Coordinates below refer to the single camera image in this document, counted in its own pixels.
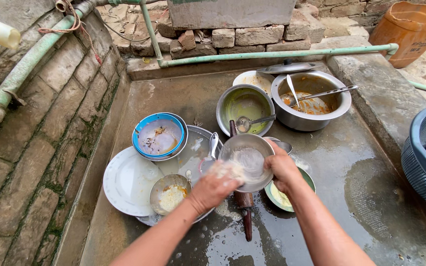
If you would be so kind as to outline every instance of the pot lid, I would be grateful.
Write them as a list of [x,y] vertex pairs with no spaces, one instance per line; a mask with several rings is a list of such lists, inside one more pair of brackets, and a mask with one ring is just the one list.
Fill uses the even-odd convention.
[[317,63],[292,63],[292,59],[289,58],[285,59],[283,64],[260,68],[256,71],[266,74],[292,73],[309,70],[319,65]]

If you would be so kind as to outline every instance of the stone wall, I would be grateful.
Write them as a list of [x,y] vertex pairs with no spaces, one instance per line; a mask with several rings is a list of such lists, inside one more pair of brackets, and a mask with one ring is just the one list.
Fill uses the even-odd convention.
[[[286,25],[186,31],[174,30],[166,1],[149,4],[147,8],[160,50],[169,53],[172,59],[240,52],[308,50],[312,43],[322,40],[325,31],[317,20],[318,9],[311,5],[294,9],[292,19]],[[154,56],[139,6],[120,5],[113,8],[106,5],[97,9],[104,21],[124,37],[143,40],[129,41],[110,31],[121,55]],[[199,35],[209,41],[203,41]]]
[[[426,4],[426,0],[404,0]],[[319,17],[348,17],[372,33],[384,13],[400,0],[298,0],[296,6],[312,4],[319,9]]]
[[[62,18],[53,0],[0,0],[0,21],[22,36],[16,51],[0,46],[0,83]],[[0,124],[0,265],[50,265],[113,97],[130,85],[107,29],[94,13],[83,21],[102,65],[80,31],[66,33],[19,89],[27,105]]]

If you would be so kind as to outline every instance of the orange bucket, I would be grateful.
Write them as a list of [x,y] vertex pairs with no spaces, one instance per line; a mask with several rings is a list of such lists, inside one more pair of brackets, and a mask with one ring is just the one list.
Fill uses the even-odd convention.
[[402,68],[426,51],[426,5],[399,2],[387,10],[369,37],[372,45],[396,43],[399,50],[389,62]]

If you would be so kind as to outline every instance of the rolling pin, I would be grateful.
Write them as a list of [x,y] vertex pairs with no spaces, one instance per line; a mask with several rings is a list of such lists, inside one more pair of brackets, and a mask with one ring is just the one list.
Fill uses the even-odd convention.
[[[230,136],[236,136],[236,125],[234,120],[230,120]],[[252,240],[252,222],[251,222],[251,207],[254,206],[252,193],[234,192],[234,200],[238,209],[241,209],[243,214],[244,233],[246,234],[246,241]]]

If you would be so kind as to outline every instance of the person's right hand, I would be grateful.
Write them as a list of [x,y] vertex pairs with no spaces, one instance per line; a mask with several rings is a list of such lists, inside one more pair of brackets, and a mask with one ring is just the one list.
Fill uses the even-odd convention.
[[286,193],[292,185],[293,179],[302,177],[299,169],[287,152],[277,146],[273,141],[266,140],[274,149],[275,155],[271,155],[264,160],[264,168],[271,169],[276,179],[274,184],[279,191]]

